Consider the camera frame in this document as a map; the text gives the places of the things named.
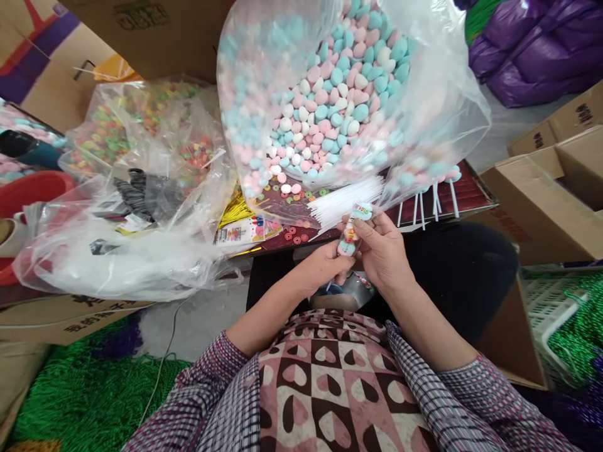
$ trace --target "bag of candy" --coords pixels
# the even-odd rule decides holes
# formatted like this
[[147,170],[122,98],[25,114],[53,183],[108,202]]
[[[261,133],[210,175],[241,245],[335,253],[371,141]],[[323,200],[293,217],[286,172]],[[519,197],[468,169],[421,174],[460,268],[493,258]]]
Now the bag of candy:
[[[393,203],[469,154],[490,113],[467,65],[464,18],[452,0],[236,2],[217,80],[250,207],[318,227],[308,203],[325,190],[394,166]],[[416,158],[421,168],[407,171]]]

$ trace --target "open cardboard box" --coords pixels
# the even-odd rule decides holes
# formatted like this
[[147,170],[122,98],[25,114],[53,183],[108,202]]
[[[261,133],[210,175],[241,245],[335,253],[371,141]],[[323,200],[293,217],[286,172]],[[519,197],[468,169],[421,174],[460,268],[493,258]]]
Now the open cardboard box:
[[558,109],[509,145],[509,155],[529,154],[603,123],[603,81]]
[[499,207],[474,215],[519,245],[522,265],[603,259],[603,127],[482,174]]

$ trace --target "sleeve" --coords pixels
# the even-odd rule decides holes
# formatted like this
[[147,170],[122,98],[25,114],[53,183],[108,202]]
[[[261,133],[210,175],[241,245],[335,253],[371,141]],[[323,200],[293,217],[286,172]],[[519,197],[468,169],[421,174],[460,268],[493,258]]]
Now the sleeve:
[[247,361],[223,331],[195,364],[180,373],[165,402],[122,450],[176,451],[194,443],[224,391]]
[[448,390],[492,426],[513,451],[579,451],[483,355],[461,369],[438,376]]

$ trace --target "finger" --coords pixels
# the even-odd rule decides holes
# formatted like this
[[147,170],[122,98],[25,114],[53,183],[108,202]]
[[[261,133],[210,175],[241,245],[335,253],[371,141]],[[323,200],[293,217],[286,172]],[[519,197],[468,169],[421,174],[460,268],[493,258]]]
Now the finger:
[[369,247],[375,248],[379,246],[379,241],[382,237],[372,227],[368,226],[367,223],[358,219],[354,220],[354,231]]

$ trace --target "plastic crate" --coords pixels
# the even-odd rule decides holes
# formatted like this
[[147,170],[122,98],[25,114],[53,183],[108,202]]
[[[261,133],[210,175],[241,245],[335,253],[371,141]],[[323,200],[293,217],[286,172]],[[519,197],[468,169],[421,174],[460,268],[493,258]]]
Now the plastic crate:
[[[523,281],[536,351],[547,376],[557,386],[578,386],[567,365],[549,347],[548,340],[580,308],[579,303],[565,295],[567,288],[577,285],[580,276],[576,271],[559,271],[536,279],[530,279],[528,275]],[[589,300],[585,291],[573,293],[581,302]]]

